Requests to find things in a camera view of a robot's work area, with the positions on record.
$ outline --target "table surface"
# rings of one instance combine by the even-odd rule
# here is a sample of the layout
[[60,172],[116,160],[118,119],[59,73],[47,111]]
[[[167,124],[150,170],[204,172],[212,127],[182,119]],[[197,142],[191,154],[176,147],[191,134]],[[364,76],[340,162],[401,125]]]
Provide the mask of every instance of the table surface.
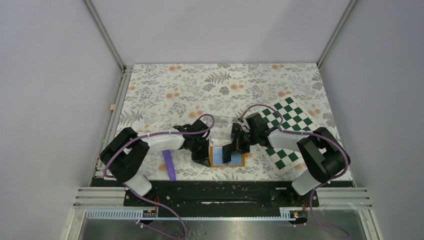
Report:
[[[247,107],[291,94],[320,126],[340,140],[336,121],[315,63],[294,64],[136,64],[123,103],[118,134],[132,127],[138,133],[163,132],[191,124],[198,116],[238,117]],[[191,161],[190,152],[175,150],[177,180],[291,181],[304,162],[277,173],[257,147],[244,167],[210,168]],[[145,157],[142,173],[150,180],[168,180],[161,152]],[[352,180],[348,171],[338,180]]]

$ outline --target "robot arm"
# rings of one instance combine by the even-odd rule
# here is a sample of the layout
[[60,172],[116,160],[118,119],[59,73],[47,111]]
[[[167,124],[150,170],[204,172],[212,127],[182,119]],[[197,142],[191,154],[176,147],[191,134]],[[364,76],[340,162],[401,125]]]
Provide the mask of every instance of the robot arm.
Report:
[[[171,134],[175,129],[181,134]],[[192,125],[175,126],[174,129],[163,133],[151,133],[146,138],[139,139],[128,145],[128,153],[124,151],[113,160],[109,166],[109,171],[118,183],[124,184],[133,189],[140,196],[144,196],[152,188],[151,183],[141,173],[141,165],[144,158],[149,153],[161,152],[164,150],[187,149],[191,151],[191,158],[194,162],[209,167],[209,141],[204,133],[184,134],[205,131],[208,126],[200,119]],[[129,141],[137,138],[137,132],[131,127],[124,128],[112,142],[101,152],[100,159],[107,165],[112,157]]]
[[[267,148],[300,152],[307,170],[291,184],[293,190],[300,196],[307,194],[319,184],[328,182],[345,168],[342,153],[335,146],[317,136],[305,137],[300,134],[281,132],[277,127],[269,128],[259,113],[249,115],[246,117],[246,121],[250,128],[249,132],[243,131],[241,124],[233,123],[232,134],[234,139],[231,144],[222,148],[224,162],[231,154],[248,153],[250,146],[255,144]],[[337,143],[337,140],[325,127],[319,127],[313,133]],[[346,152],[344,153],[350,164],[349,155]]]

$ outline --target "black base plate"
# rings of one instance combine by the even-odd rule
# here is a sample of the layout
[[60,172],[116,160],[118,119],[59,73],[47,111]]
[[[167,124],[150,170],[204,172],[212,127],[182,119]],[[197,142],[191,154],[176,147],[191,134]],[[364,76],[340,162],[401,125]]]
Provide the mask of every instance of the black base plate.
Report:
[[[289,200],[291,182],[277,181],[150,181],[152,190],[144,197],[159,201],[175,210],[181,217],[280,217],[279,207],[302,207],[304,199]],[[151,206],[132,192],[125,194],[124,206]],[[312,202],[319,206],[318,199]],[[174,217],[163,209],[158,217]]]

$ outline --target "blue cloth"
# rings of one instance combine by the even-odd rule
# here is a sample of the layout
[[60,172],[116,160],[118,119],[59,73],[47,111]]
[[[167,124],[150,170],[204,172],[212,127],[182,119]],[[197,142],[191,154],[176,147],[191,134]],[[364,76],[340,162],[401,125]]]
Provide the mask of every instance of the blue cloth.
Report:
[[242,164],[242,155],[233,154],[231,155],[231,161],[223,163],[223,147],[222,146],[213,146],[212,147],[212,164],[214,166],[232,166],[232,165],[241,165]]

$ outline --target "metal floor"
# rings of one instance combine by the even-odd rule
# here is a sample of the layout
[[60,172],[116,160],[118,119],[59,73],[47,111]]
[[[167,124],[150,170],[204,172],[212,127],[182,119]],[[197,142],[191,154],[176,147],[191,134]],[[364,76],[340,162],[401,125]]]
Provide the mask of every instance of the metal floor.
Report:
[[[346,229],[351,240],[366,239],[365,232],[359,215],[356,211],[325,210],[314,212],[320,222],[334,223]],[[313,222],[311,215],[308,222]],[[152,227],[166,231],[171,235],[179,234],[183,237],[183,227],[177,220],[157,220],[151,223]],[[319,226],[292,227],[286,221],[186,221],[189,240],[293,240],[314,239],[332,240],[337,239],[328,235]],[[332,228],[335,234],[344,234],[338,229]],[[140,228],[133,220],[106,220],[86,219],[79,240],[168,240],[150,229]]]

